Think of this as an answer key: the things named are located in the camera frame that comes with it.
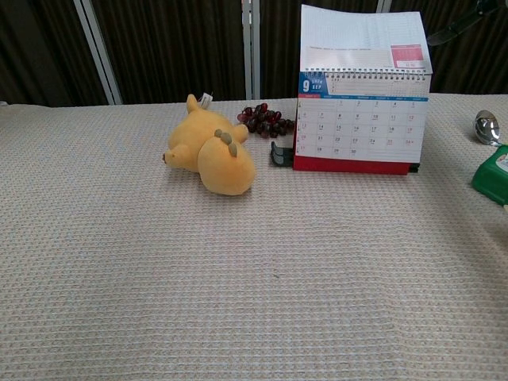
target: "binder clip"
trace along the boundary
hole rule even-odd
[[[293,148],[278,147],[274,141],[271,143],[270,157],[277,167],[293,167]]]

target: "red calendar base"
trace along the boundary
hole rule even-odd
[[[411,163],[322,159],[319,157],[307,156],[295,156],[293,160],[293,169],[296,171],[360,172],[386,175],[407,175],[415,168],[415,164]]]

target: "bunch of grapes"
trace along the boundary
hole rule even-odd
[[[268,137],[284,136],[294,129],[294,121],[282,119],[280,111],[268,109],[267,103],[261,103],[254,109],[245,107],[237,118],[247,125],[250,133],[258,133],[265,139]]]

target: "spiral binding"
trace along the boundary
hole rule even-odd
[[[326,78],[347,79],[406,79],[422,80],[427,77],[426,69],[355,69],[355,68],[308,68],[306,75],[324,75]]]

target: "blue calendar header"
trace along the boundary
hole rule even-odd
[[[350,95],[330,94],[324,73],[300,73],[298,93],[301,98],[323,99],[368,99],[376,101],[411,101],[427,102],[427,97],[393,96],[393,95]]]

